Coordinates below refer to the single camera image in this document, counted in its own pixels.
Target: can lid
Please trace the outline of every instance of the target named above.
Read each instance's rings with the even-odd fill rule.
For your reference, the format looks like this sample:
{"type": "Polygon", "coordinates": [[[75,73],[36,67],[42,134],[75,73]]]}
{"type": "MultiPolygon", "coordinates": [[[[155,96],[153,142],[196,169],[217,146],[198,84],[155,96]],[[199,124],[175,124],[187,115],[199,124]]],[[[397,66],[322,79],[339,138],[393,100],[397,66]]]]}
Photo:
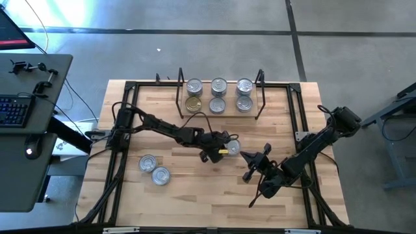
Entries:
{"type": "Polygon", "coordinates": [[[253,100],[248,96],[241,96],[237,99],[237,107],[240,110],[250,110],[253,106],[253,100]]]}
{"type": "Polygon", "coordinates": [[[231,140],[225,146],[228,149],[228,155],[237,155],[240,152],[241,145],[239,140],[231,140]]]}
{"type": "Polygon", "coordinates": [[[209,102],[209,108],[213,112],[222,112],[226,109],[226,102],[222,98],[214,97],[209,102]]]}
{"type": "Polygon", "coordinates": [[[185,101],[188,111],[198,111],[201,109],[202,102],[197,97],[190,97],[185,101]]]}
{"type": "Polygon", "coordinates": [[[223,92],[227,89],[227,81],[221,77],[213,79],[211,88],[216,92],[223,92]]]}
{"type": "Polygon", "coordinates": [[[237,81],[237,88],[243,92],[249,92],[253,89],[253,82],[247,78],[241,78],[237,81]]]}
{"type": "Polygon", "coordinates": [[[202,90],[202,81],[196,78],[190,79],[187,82],[187,90],[190,92],[199,92],[202,90]]]}
{"type": "Polygon", "coordinates": [[[143,172],[151,172],[156,168],[156,166],[157,160],[153,155],[145,155],[138,162],[138,167],[143,172]]]}
{"type": "Polygon", "coordinates": [[[163,166],[158,167],[151,174],[151,179],[156,185],[165,185],[170,181],[170,172],[163,166]]]}

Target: wooden table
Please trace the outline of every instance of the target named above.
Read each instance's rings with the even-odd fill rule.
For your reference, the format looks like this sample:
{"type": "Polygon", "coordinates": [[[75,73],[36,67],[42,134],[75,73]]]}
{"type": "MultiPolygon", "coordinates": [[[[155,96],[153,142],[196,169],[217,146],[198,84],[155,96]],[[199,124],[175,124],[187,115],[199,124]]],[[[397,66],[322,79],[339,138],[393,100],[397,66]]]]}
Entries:
{"type": "MultiPolygon", "coordinates": [[[[110,80],[99,119],[100,129],[113,125],[111,105],[122,100],[125,80],[110,80]]],[[[321,104],[318,84],[301,83],[309,130],[320,131],[325,127],[324,114],[317,109],[321,104]]],[[[266,107],[260,118],[211,118],[214,131],[227,130],[240,135],[242,150],[262,151],[265,143],[272,145],[269,157],[280,162],[295,153],[291,119],[286,91],[282,88],[266,88],[266,107]]],[[[182,125],[175,106],[176,88],[140,87],[138,107],[172,124],[182,125]]],[[[298,107],[296,96],[294,103],[298,107]]],[[[136,118],[134,126],[140,125],[136,118]]],[[[193,118],[188,126],[207,128],[205,118],[193,118]]],[[[104,142],[98,142],[92,153],[102,150],[104,142]]],[[[241,156],[226,157],[213,164],[202,163],[198,149],[183,148],[171,138],[143,131],[132,135],[124,176],[117,226],[171,226],[171,227],[221,227],[221,228],[306,228],[306,214],[302,191],[281,188],[271,199],[260,197],[252,208],[248,204],[255,196],[259,174],[256,172],[250,184],[241,177],[248,170],[241,156]],[[138,169],[141,156],[156,156],[159,165],[167,167],[172,178],[166,186],[154,185],[151,175],[138,169]]],[[[333,157],[332,149],[324,153],[333,157]]],[[[110,152],[94,157],[88,163],[77,213],[84,217],[103,192],[110,152]]],[[[348,223],[345,203],[337,169],[325,157],[316,159],[318,180],[323,197],[333,211],[348,223]]],[[[107,206],[106,220],[111,212],[113,197],[107,206]]],[[[317,220],[316,203],[311,197],[314,218],[317,220]]]]}

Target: gold can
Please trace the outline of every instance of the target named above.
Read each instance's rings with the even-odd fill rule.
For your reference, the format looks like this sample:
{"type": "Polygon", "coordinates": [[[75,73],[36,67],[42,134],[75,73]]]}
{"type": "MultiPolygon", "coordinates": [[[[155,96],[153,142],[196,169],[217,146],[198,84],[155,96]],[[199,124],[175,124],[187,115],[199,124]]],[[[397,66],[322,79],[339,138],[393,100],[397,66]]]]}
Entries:
{"type": "Polygon", "coordinates": [[[188,112],[197,113],[201,111],[202,102],[197,97],[190,97],[186,100],[185,106],[187,107],[188,112]]]}

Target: concrete floor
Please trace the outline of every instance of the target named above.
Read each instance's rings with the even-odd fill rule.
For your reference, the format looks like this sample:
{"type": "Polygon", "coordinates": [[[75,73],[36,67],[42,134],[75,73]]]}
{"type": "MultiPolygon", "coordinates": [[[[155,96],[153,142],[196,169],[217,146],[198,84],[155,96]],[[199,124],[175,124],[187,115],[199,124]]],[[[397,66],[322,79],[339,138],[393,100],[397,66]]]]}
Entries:
{"type": "MultiPolygon", "coordinates": [[[[36,1],[33,7],[47,26],[57,27],[290,30],[284,0],[55,0],[36,1]]],[[[416,20],[412,0],[292,0],[292,7],[299,31],[416,31],[416,24],[409,23],[416,20]]],[[[23,1],[9,1],[7,10],[17,24],[38,26],[23,1]]],[[[44,47],[42,33],[28,36],[44,47]]],[[[109,79],[153,79],[156,72],[162,78],[176,77],[180,66],[189,78],[235,80],[253,77],[262,68],[269,81],[299,81],[291,36],[49,34],[49,39],[49,53],[74,56],[68,79],[96,114],[109,79]],[[85,80],[88,88],[82,85],[85,80]]],[[[415,82],[416,38],[299,40],[307,80],[318,82],[329,109],[346,105],[366,118],[415,82]]],[[[58,105],[69,107],[67,90],[58,105]]],[[[66,112],[74,120],[91,118],[78,99],[66,112]]],[[[350,223],[414,233],[416,188],[382,189],[395,172],[376,127],[338,141],[334,152],[350,223]]],[[[81,183],[79,178],[53,178],[47,191],[53,202],[36,204],[30,213],[1,213],[0,229],[69,224],[81,183]]]]}

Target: black desk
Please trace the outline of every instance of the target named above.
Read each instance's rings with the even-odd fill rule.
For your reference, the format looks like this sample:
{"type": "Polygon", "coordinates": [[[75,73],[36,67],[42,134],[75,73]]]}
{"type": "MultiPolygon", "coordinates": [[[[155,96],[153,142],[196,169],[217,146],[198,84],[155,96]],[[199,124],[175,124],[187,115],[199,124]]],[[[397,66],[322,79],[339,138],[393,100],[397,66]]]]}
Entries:
{"type": "Polygon", "coordinates": [[[29,212],[39,198],[57,135],[47,133],[42,154],[36,160],[25,156],[26,135],[0,136],[0,211],[29,212]]]}
{"type": "MultiPolygon", "coordinates": [[[[58,97],[72,62],[71,55],[9,54],[0,53],[0,94],[32,93],[40,81],[47,81],[49,73],[40,70],[9,73],[14,62],[29,62],[36,66],[43,62],[48,69],[58,71],[52,78],[51,88],[44,94],[52,103],[58,97]]],[[[29,212],[46,191],[49,183],[47,168],[57,137],[90,153],[91,141],[52,117],[55,106],[36,98],[25,128],[0,128],[0,212],[29,212]],[[39,158],[26,159],[25,139],[29,134],[43,134],[43,150],[39,158]]]]}

